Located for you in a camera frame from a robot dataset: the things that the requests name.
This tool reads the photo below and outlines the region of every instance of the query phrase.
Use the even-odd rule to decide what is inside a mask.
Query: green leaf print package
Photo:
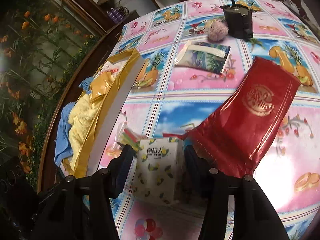
[[[156,205],[178,201],[184,169],[183,141],[177,137],[142,139],[133,177],[133,195]]]
[[[192,67],[221,74],[228,62],[230,47],[203,41],[187,41],[174,60],[177,67]]]

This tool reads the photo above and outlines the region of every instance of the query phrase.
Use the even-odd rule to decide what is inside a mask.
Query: blue towel
[[[71,125],[68,123],[69,114],[76,102],[67,104],[61,111],[61,118],[58,125],[56,151],[54,156],[54,163],[59,167],[64,158],[73,155],[73,151],[69,142],[69,130]]]
[[[80,83],[79,87],[82,88],[87,94],[90,94],[91,93],[90,84],[92,81],[93,81],[93,77],[88,77]]]

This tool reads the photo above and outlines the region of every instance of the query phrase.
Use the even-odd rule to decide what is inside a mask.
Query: gold circular logo
[[[272,104],[273,92],[265,85],[255,84],[242,98],[244,106],[256,116],[266,116],[274,108]]]

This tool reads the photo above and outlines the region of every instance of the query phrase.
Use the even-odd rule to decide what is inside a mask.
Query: tablecloth
[[[311,76],[301,85],[271,148],[254,172],[254,178],[278,212],[290,239],[299,239],[320,206],[318,184],[297,191],[301,176],[320,173],[320,43],[313,33],[284,4],[276,0],[235,0],[256,12],[254,38],[244,41],[227,36],[220,44],[231,47],[222,75],[192,68],[175,68],[174,59],[187,40],[206,41],[215,18],[223,19],[219,6],[230,0],[191,0],[147,15],[124,26],[111,55],[136,48],[149,60],[145,82],[135,83],[116,121],[106,148],[124,122],[148,138],[163,132],[182,134],[200,124],[238,87],[254,56],[284,65],[304,67]],[[283,51],[274,55],[274,46]],[[100,168],[112,157],[104,153]],[[144,203],[131,193],[135,165],[132,164],[125,190],[111,202],[121,240],[197,239],[205,204],[186,192],[186,199],[168,208]],[[226,238],[232,238],[233,208],[230,201]],[[145,231],[136,232],[137,225]]]

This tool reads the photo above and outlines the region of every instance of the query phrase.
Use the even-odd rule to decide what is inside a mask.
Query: red bag
[[[275,139],[299,86],[299,79],[281,66],[255,57],[236,92],[180,138],[190,138],[226,175],[252,175]]]

